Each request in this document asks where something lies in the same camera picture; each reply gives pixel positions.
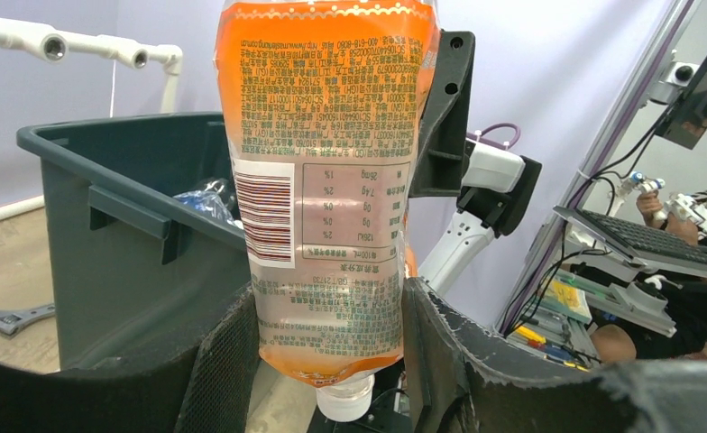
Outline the dark green plastic bin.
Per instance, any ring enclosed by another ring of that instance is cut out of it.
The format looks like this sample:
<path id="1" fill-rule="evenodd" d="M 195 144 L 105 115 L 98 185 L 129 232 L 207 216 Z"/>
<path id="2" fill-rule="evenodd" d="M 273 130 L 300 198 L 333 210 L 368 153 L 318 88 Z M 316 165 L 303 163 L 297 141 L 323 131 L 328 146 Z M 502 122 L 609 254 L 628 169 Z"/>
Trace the dark green plastic bin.
<path id="1" fill-rule="evenodd" d="M 26 126 L 16 142 L 41 162 L 62 369 L 189 325 L 250 279 L 243 232 L 177 199 L 232 177 L 219 113 Z"/>

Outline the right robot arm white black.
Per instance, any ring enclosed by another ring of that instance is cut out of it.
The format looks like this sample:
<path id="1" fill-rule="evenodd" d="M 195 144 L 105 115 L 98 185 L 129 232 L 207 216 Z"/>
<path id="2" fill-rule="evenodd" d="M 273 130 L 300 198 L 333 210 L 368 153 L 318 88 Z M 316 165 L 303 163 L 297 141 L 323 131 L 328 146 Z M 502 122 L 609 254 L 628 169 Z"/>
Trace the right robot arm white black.
<path id="1" fill-rule="evenodd" d="M 518 125 L 468 131 L 474 53 L 472 32 L 439 33 L 435 75 L 419 120 L 409 197 L 455 200 L 448 227 L 418 267 L 421 288 L 437 296 L 492 241 L 517 229 L 542 171 L 540 162 L 512 152 Z"/>

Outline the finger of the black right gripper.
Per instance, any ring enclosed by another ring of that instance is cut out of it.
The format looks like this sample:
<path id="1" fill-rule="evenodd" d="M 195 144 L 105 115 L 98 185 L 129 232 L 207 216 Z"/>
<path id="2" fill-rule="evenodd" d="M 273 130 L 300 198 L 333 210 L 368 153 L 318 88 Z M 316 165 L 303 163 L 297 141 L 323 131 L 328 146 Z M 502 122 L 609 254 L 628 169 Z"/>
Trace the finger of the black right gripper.
<path id="1" fill-rule="evenodd" d="M 419 125 L 410 198 L 455 197 L 460 193 L 475 43 L 473 32 L 441 32 L 433 83 Z"/>

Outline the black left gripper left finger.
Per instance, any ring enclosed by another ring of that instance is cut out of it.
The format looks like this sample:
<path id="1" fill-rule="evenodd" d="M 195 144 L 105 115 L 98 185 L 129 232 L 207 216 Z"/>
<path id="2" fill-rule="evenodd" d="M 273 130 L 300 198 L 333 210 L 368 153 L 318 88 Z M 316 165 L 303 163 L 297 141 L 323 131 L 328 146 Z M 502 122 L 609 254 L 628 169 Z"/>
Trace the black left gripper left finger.
<path id="1" fill-rule="evenodd" d="M 245 285 L 94 367 L 37 374 L 0 364 L 0 432 L 243 432 L 258 365 Z"/>

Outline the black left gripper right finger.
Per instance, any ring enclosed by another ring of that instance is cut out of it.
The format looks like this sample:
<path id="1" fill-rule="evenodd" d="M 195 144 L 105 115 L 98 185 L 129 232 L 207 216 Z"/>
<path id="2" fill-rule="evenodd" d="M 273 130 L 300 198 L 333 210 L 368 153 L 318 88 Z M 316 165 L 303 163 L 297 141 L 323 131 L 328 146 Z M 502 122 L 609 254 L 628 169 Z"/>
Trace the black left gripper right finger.
<path id="1" fill-rule="evenodd" d="M 513 345 L 423 281 L 402 292 L 416 432 L 707 432 L 707 361 L 581 371 Z"/>

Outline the orange label bottle corner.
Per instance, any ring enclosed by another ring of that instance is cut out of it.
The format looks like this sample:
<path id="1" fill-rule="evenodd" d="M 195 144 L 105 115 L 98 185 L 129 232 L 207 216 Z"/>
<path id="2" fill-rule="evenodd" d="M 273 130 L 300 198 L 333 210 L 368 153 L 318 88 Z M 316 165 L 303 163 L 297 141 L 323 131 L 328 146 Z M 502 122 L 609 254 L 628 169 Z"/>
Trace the orange label bottle corner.
<path id="1" fill-rule="evenodd" d="M 261 358 L 364 416 L 403 355 L 405 214 L 432 1 L 227 1 L 215 65 Z"/>

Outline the clear crushed bottle back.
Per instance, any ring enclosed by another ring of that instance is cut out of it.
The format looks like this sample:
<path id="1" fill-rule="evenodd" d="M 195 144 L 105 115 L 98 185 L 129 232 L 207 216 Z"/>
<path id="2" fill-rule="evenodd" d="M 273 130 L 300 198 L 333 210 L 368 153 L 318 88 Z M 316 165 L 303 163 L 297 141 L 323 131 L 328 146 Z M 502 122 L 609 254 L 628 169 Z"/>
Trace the clear crushed bottle back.
<path id="1" fill-rule="evenodd" d="M 231 180 L 225 178 L 205 179 L 194 189 L 179 193 L 173 198 L 194 208 L 201 214 L 243 230 L 236 192 Z"/>

